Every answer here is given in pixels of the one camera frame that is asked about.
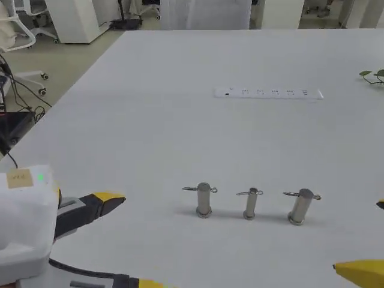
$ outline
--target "chair wheel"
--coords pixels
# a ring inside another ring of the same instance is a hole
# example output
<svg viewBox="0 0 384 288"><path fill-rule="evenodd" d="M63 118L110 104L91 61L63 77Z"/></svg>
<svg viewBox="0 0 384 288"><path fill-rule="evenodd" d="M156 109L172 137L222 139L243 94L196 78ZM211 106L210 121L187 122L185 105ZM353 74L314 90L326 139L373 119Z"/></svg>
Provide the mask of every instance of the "chair wheel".
<svg viewBox="0 0 384 288"><path fill-rule="evenodd" d="M41 78L43 78L44 80L48 80L49 79L49 75L47 73L43 73L41 75Z"/></svg>
<svg viewBox="0 0 384 288"><path fill-rule="evenodd" d="M47 94L47 89L46 88L41 88L41 89L38 90L38 93L41 96L45 96Z"/></svg>
<svg viewBox="0 0 384 288"><path fill-rule="evenodd" d="M20 139L18 137L14 137L10 140L11 145L16 145Z"/></svg>

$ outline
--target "white table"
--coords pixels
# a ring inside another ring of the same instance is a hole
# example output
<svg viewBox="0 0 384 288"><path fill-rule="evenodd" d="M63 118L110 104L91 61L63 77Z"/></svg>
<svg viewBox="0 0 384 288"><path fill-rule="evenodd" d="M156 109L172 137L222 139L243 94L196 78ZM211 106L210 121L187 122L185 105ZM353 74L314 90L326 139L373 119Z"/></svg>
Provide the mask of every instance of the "white table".
<svg viewBox="0 0 384 288"><path fill-rule="evenodd" d="M12 150L50 163L66 196L127 196L52 257L180 288L354 287L332 264L384 257L384 90L358 77L383 46L379 29L125 33ZM232 85L325 99L213 98ZM207 220L181 191L201 181L219 190ZM265 194L245 221L235 194L252 186ZM282 192L300 188L323 200L296 227Z"/></svg>

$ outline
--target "floor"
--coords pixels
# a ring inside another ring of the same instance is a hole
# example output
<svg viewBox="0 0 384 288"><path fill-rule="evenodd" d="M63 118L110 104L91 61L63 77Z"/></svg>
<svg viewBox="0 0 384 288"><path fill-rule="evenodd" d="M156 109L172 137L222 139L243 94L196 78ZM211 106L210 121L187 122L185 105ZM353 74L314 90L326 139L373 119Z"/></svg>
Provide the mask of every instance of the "floor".
<svg viewBox="0 0 384 288"><path fill-rule="evenodd" d="M317 18L316 13L304 15L300 22L300 28L339 27L337 15L340 7L341 2L336 0L332 6L331 15L324 19ZM155 14L149 13L143 20L142 29L159 29L160 22L155 16ZM54 44L51 38L41 36L38 37L37 43L31 49L6 53L4 57L14 73L34 70L42 70L47 73L50 76L47 81L42 80L39 76L36 79L43 81L47 88L44 100L54 105L121 34L122 32L107 31L89 45ZM31 107L35 108L41 105L48 109L47 105L26 89L20 87L19 94ZM20 110L12 91L8 93L6 103L9 111Z"/></svg>

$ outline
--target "black cable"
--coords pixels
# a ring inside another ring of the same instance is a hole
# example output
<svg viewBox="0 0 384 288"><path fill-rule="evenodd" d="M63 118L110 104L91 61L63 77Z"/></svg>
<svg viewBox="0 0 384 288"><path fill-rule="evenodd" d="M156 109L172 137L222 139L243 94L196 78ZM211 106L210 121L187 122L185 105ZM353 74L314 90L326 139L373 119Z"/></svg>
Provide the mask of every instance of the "black cable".
<svg viewBox="0 0 384 288"><path fill-rule="evenodd" d="M42 111L40 113L37 113L37 109L41 108ZM43 106L37 106L34 110L35 112L35 116L34 116L34 120L35 120L35 124L46 114L46 110Z"/></svg>
<svg viewBox="0 0 384 288"><path fill-rule="evenodd" d="M12 157L12 155L11 155L9 152L7 152L7 155L12 159L12 161L13 161L13 163L14 163L16 169L19 168L19 165L17 165L17 162L16 162L16 160Z"/></svg>
<svg viewBox="0 0 384 288"><path fill-rule="evenodd" d="M17 84L19 85L22 85L25 89L27 89L30 93L32 93L37 99L39 99L41 102L47 104L49 107L52 108L52 105L49 104L47 101L45 101L44 99L41 99L30 87L26 86L25 84L23 84L22 82L16 80L16 79L13 79L13 81L15 81Z"/></svg>
<svg viewBox="0 0 384 288"><path fill-rule="evenodd" d="M10 78L10 80L11 80L11 87L12 87L12 91L13 91L13 95L14 95L14 101L15 101L15 103L16 103L18 106L22 107L23 109L26 109L26 110L28 110L28 111L31 111L32 107L29 106L29 105L27 104L27 102L23 99L23 97L20 96L20 94L19 94L19 92L18 92L18 90L17 90L17 86L16 86L15 81L14 81L14 76L13 76L11 67L9 66L7 60L5 60L5 58L4 58L1 54L0 54L0 58L1 58L1 59L3 60L3 62L4 62L3 65L0 65L0 68L2 68L3 72L4 72L4 73ZM17 102L17 97L19 97L19 98L23 101L23 103L26 105L26 107L23 106L23 105L21 105L21 104L19 104L19 102Z"/></svg>

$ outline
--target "office chair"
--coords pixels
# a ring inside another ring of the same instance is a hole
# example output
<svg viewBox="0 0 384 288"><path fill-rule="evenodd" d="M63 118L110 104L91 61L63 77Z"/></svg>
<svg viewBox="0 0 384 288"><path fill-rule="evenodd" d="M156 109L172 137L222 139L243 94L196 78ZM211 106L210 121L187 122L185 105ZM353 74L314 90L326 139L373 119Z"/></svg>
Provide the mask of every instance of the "office chair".
<svg viewBox="0 0 384 288"><path fill-rule="evenodd" d="M148 11L155 11L157 13L156 19L160 19L160 0L143 0L143 6L140 12L140 17Z"/></svg>
<svg viewBox="0 0 384 288"><path fill-rule="evenodd" d="M58 36L54 27L48 27L50 24L49 12L45 2L37 2L31 4L32 0L15 0L15 6L17 12L23 12L32 18L34 28L31 29L31 32L37 35L45 35L53 38L54 43L59 43ZM40 26L38 20L42 17L45 17L46 24L45 26Z"/></svg>
<svg viewBox="0 0 384 288"><path fill-rule="evenodd" d="M10 52L10 51L15 51L15 50L20 50L20 49L31 47L33 44L36 43L36 37L23 24L23 22L19 19L19 16L16 13L14 1L13 0L1 0L1 2L7 8L9 16L0 18L0 23L12 23L17 28L19 28L22 31L22 33L15 33L14 32L14 40L12 39L14 44L10 47L2 46L2 47L0 47L0 50L2 52ZM29 82L29 83L32 83L34 85L37 85L39 87L38 93L41 96L45 96L47 93L46 87L42 83L33 81L33 80L28 78L31 76L41 76L41 78L44 80L47 80L49 78L48 74L46 74L42 71L30 71L30 72L14 73L14 78L16 80Z"/></svg>

